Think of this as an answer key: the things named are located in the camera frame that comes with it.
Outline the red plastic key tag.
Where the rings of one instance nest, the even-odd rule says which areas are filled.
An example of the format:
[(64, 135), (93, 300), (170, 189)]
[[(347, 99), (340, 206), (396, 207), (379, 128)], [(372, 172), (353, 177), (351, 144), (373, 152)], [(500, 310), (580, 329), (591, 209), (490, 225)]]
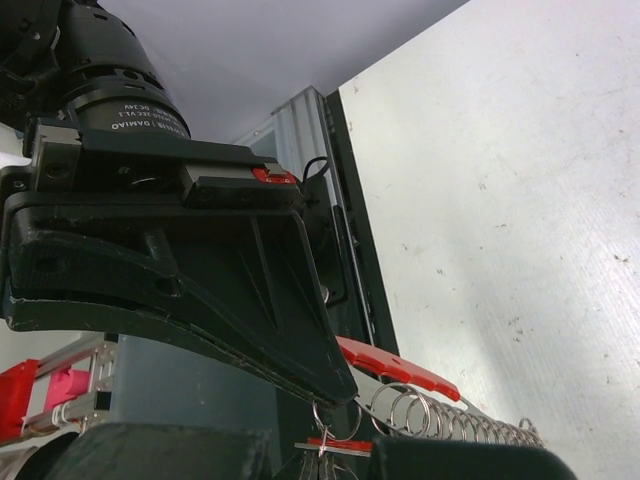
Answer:
[(337, 450), (345, 450), (345, 451), (353, 451), (353, 452), (371, 452), (373, 449), (373, 443), (368, 441), (359, 441), (359, 440), (345, 440), (345, 441), (337, 441), (327, 439), (323, 441), (320, 438), (312, 438), (309, 437), (304, 446), (313, 446), (313, 447), (324, 447), (325, 449), (337, 449)]

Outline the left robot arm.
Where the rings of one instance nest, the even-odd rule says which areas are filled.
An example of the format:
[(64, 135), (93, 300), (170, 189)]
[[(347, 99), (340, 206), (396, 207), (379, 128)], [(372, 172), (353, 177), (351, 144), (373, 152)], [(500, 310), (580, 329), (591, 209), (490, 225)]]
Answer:
[(1, 5), (1, 316), (172, 344), (307, 401), (357, 387), (328, 314), (298, 179), (194, 140), (134, 32), (92, 1)]

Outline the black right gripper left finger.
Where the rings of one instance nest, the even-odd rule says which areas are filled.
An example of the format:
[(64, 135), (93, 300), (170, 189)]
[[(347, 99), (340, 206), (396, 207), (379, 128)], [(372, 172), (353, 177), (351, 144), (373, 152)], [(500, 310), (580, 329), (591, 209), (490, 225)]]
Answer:
[(106, 424), (64, 434), (14, 462), (16, 479), (317, 479), (315, 452), (278, 472), (265, 432)]

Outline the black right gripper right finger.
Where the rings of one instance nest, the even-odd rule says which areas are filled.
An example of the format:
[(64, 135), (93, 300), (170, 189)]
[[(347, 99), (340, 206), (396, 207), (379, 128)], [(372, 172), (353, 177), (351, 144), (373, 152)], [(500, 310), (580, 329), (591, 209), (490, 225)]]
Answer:
[(378, 437), (370, 479), (574, 479), (553, 453), (535, 447)]

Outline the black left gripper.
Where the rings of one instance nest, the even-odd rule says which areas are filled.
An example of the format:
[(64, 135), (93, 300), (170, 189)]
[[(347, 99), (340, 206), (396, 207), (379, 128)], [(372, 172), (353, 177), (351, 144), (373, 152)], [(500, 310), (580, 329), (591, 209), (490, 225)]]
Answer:
[(23, 151), (29, 164), (1, 170), (11, 329), (131, 335), (320, 405), (355, 397), (299, 215), (190, 209), (299, 203), (275, 159), (144, 124), (125, 133), (46, 117), (30, 122)]

